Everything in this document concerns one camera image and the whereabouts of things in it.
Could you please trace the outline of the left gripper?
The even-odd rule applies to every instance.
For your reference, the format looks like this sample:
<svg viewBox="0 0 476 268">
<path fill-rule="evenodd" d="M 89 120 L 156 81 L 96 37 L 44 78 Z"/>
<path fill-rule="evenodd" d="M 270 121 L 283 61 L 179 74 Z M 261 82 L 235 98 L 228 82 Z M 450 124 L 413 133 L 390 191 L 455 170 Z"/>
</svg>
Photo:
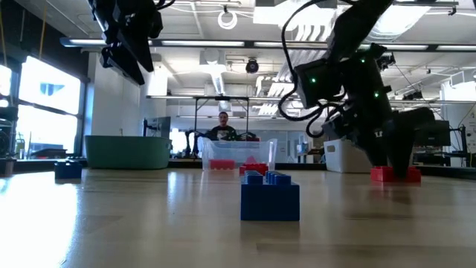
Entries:
<svg viewBox="0 0 476 268">
<path fill-rule="evenodd" d="M 153 0 L 89 0 L 89 7 L 102 39 L 111 44 L 100 52 L 102 67 L 144 85 L 138 62 L 148 72 L 154 70 L 148 38 L 157 38 L 163 29 L 157 4 Z"/>
</svg>

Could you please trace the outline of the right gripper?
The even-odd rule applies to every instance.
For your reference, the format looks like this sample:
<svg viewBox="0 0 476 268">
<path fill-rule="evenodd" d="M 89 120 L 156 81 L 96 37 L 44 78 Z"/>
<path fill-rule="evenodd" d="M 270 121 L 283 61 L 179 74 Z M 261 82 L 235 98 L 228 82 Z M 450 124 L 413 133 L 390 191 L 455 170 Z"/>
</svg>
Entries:
<svg viewBox="0 0 476 268">
<path fill-rule="evenodd" d="M 393 112 L 387 104 L 339 104 L 329 112 L 321 128 L 331 139 L 356 140 L 372 135 L 385 123 L 385 149 L 379 138 L 367 138 L 361 148 L 374 167 L 387 166 L 389 160 L 396 178 L 405 178 L 410 164 L 416 131 L 434 122 L 427 107 Z"/>
</svg>

